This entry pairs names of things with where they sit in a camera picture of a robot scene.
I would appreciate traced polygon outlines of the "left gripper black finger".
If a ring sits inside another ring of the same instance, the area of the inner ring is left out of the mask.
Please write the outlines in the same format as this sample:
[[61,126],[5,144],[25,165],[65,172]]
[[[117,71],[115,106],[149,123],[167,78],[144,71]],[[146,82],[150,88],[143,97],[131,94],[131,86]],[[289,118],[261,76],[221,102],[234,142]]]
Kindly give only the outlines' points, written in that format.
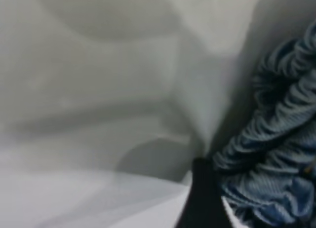
[[210,160],[192,164],[192,185],[176,228],[232,228]]

